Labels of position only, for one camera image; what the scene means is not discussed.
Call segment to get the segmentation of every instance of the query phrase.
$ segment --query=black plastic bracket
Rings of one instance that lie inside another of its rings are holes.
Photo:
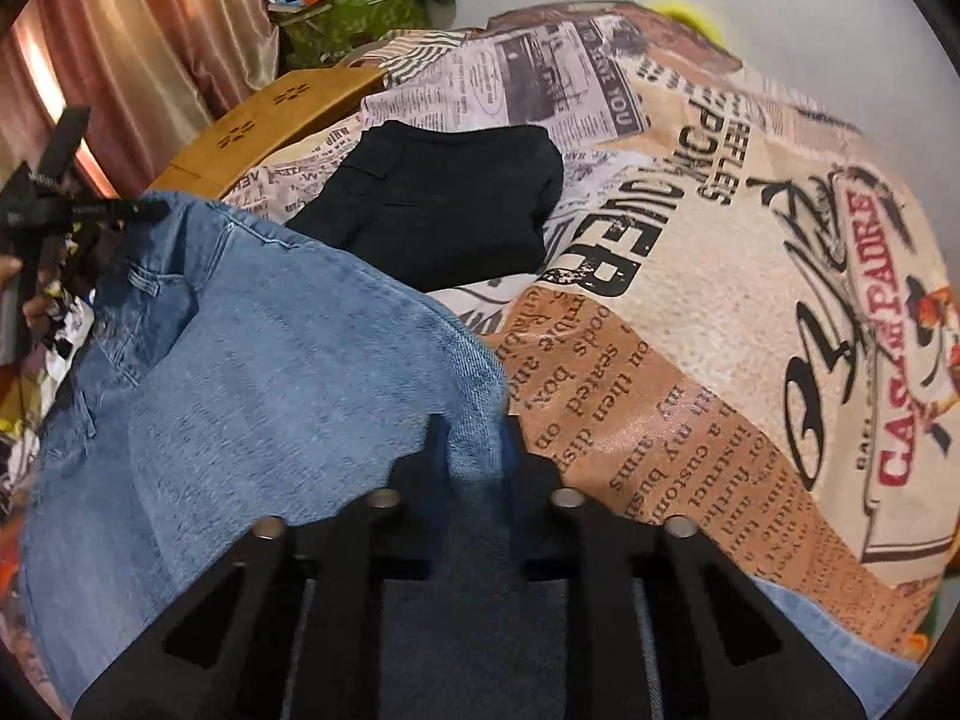
[[[336,517],[266,517],[80,698],[74,720],[376,720],[382,584],[426,580],[445,528],[448,425]],[[650,720],[643,581],[664,720],[863,720],[856,695],[686,517],[617,517],[502,428],[511,543],[567,580],[565,720]]]

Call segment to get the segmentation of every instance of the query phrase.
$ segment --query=newspaper image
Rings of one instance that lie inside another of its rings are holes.
[[[568,151],[563,154],[563,194],[544,223],[544,266],[563,251],[589,210],[600,206],[626,167],[653,160],[635,151]],[[479,335],[496,333],[517,295],[536,281],[536,274],[515,274],[430,293]]]
[[[360,142],[358,115],[310,136],[311,151],[294,162],[271,162],[249,170],[223,202],[285,224],[315,199],[328,178]]]
[[[366,127],[399,119],[442,132],[539,124],[574,151],[648,127],[640,101],[611,61],[611,39],[640,41],[627,20],[549,23],[480,38],[409,83],[362,104]]]
[[[645,100],[649,98],[648,90],[652,85],[658,89],[675,91],[692,100],[722,108],[724,113],[750,124],[770,141],[782,143],[792,151],[815,158],[839,157],[872,162],[877,160],[875,148],[856,127],[827,113],[808,98],[804,101],[809,101],[813,107],[807,107],[797,100],[792,100],[789,98],[792,90],[774,82],[761,86],[765,94],[752,93],[731,83],[733,79],[729,77],[704,79],[697,77],[698,74],[692,76],[680,61],[670,62],[666,59],[664,62],[659,62],[646,53],[618,55],[616,60],[630,77],[635,94],[643,95]],[[737,76],[741,76],[743,70],[741,69]],[[650,119],[656,119],[655,111],[649,104],[645,105],[644,109]],[[650,141],[646,140],[635,148],[644,151],[645,148],[649,148],[649,143]],[[618,146],[625,148],[622,141]]]
[[[655,84],[644,98],[656,124],[640,138],[672,153],[624,180],[541,280],[598,299],[750,419],[878,579],[936,576],[960,484],[956,309],[916,201],[719,100]]]
[[[493,16],[487,28],[500,33],[542,23],[582,22],[610,15],[623,17],[640,33],[642,52],[654,60],[680,60],[688,69],[714,81],[743,67],[738,57],[684,23],[627,0],[549,2]]]
[[[742,570],[902,652],[936,579],[890,587],[872,576],[784,453],[616,313],[538,283],[485,341],[530,451],[554,461],[565,485],[642,522],[685,514]]]

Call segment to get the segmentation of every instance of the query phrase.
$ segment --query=yellow object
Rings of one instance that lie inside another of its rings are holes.
[[[930,651],[930,637],[926,634],[914,634],[906,640],[906,646],[901,653],[909,661],[923,662]]]
[[[290,71],[200,132],[150,189],[219,199],[277,148],[356,110],[383,76],[378,68]]]
[[[656,0],[647,7],[669,19],[685,23],[691,29],[699,32],[714,46],[726,49],[720,28],[698,7],[685,0]]]
[[[25,418],[40,409],[40,381],[22,373],[16,374],[0,397],[0,433],[18,442],[23,437]]]

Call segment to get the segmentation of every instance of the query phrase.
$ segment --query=white wall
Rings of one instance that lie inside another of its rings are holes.
[[[457,0],[456,25],[556,0]],[[960,283],[960,77],[911,0],[688,0],[728,47],[884,148],[920,198]]]

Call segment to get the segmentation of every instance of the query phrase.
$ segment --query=metal bolt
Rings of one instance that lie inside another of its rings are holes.
[[[373,509],[392,509],[400,505],[400,500],[400,493],[390,488],[373,490],[373,492],[367,496],[367,503],[370,504]]]
[[[584,493],[574,488],[560,488],[550,493],[550,503],[558,509],[576,509],[584,504]]]
[[[279,517],[264,517],[253,523],[253,536],[257,538],[267,538],[272,541],[275,538],[283,536],[286,531],[286,523]]]
[[[690,538],[698,530],[697,523],[689,517],[684,517],[683,514],[674,514],[673,517],[667,517],[664,528],[673,538]]]

